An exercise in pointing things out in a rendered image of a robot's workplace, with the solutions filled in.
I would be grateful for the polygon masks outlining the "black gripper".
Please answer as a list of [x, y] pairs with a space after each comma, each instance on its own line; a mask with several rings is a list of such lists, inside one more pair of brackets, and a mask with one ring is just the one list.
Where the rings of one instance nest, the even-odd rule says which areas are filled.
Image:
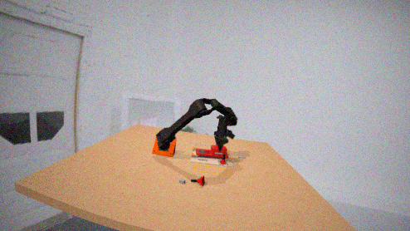
[[229, 142], [228, 138], [226, 137], [226, 133], [227, 133], [227, 127], [222, 127], [222, 126], [218, 126], [217, 131], [214, 132], [216, 145], [218, 145], [219, 151], [222, 150], [222, 147], [224, 146], [224, 144]]

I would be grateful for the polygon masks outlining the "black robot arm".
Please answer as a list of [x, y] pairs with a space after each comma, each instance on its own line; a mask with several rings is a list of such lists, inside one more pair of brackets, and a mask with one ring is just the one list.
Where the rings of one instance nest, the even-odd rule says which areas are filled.
[[[212, 106], [210, 110], [204, 104]], [[237, 116], [231, 107], [225, 107], [216, 99], [197, 99], [189, 107], [188, 112], [180, 117], [169, 128], [162, 129], [157, 135], [158, 150], [168, 151], [170, 142], [176, 139], [176, 134], [193, 119], [201, 118], [202, 116], [210, 115], [213, 111], [218, 111], [222, 115], [219, 115], [218, 125], [222, 127], [235, 126], [237, 124]]]

